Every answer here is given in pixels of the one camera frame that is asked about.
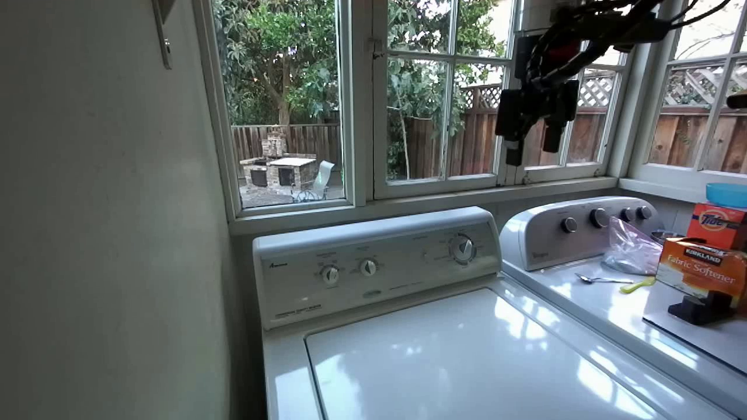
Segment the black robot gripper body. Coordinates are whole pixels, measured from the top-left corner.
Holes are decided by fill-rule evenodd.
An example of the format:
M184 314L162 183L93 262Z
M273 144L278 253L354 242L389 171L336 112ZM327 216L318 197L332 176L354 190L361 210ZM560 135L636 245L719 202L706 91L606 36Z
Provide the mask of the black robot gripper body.
M548 93L573 81L588 63L582 27L576 21L555 21L546 28L519 34L516 44L516 88Z

